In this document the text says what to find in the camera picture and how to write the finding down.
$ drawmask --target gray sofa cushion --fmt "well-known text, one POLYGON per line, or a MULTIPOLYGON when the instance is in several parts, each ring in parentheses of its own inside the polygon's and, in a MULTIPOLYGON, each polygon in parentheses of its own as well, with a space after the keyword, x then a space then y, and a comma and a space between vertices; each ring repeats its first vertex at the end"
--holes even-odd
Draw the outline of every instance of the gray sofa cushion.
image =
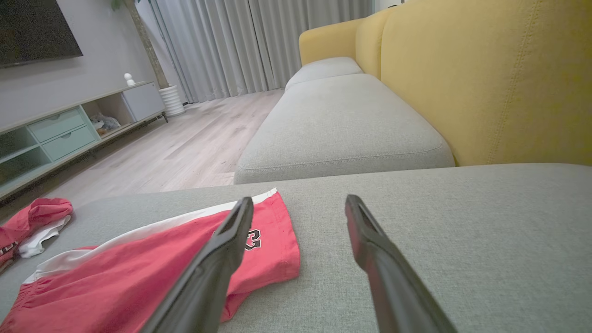
POLYGON ((58 253, 272 187, 294 225, 300 276, 255 291, 221 332, 377 330, 368 281, 350 248, 348 193, 362 197, 460 331, 592 326, 592 168, 562 164, 384 172, 100 200, 75 207, 73 221, 45 253, 0 276, 0 318, 34 267, 58 253))
POLYGON ((330 78, 332 76, 363 73, 355 60, 350 57, 336 57, 308 63, 290 78, 286 83, 286 90, 294 84, 330 78))
POLYGON ((235 184, 453 167, 442 136, 368 74, 294 85, 239 159, 235 184))

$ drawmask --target television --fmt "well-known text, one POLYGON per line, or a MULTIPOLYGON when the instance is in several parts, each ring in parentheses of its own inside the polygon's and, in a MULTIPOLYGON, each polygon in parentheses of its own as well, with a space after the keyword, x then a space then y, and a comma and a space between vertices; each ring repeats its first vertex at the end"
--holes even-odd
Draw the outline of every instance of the television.
POLYGON ((0 0, 0 68, 79 56, 56 0, 0 0))

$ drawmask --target white figurine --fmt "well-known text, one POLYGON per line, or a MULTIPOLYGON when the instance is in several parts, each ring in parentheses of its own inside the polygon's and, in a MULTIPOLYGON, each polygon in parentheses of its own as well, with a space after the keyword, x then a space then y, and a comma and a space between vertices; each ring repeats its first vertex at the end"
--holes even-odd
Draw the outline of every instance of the white figurine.
POLYGON ((123 78, 124 78, 124 79, 126 79, 126 82, 127 82, 127 85, 128 85, 128 86, 132 86, 132 85, 136 84, 136 83, 134 82, 134 80, 132 80, 132 78, 131 78, 131 74, 129 74, 129 73, 125 73, 125 74, 123 75, 123 78))

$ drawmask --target white curtain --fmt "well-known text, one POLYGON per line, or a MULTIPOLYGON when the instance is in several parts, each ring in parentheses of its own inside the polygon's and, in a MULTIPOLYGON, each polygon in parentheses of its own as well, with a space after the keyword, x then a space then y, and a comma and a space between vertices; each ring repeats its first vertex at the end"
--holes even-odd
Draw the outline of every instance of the white curtain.
POLYGON ((366 17, 372 0, 152 0, 191 103, 284 87, 298 36, 366 17))

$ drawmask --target plant pot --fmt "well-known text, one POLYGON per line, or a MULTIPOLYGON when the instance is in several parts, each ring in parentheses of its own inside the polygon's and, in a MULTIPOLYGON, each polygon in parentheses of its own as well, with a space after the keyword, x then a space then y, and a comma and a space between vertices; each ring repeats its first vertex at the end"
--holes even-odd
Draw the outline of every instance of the plant pot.
POLYGON ((175 117, 185 113, 185 108, 183 107, 183 103, 181 103, 181 98, 179 97, 179 91, 177 90, 176 85, 165 89, 159 89, 158 91, 160 92, 162 101, 165 103, 167 117, 175 117))

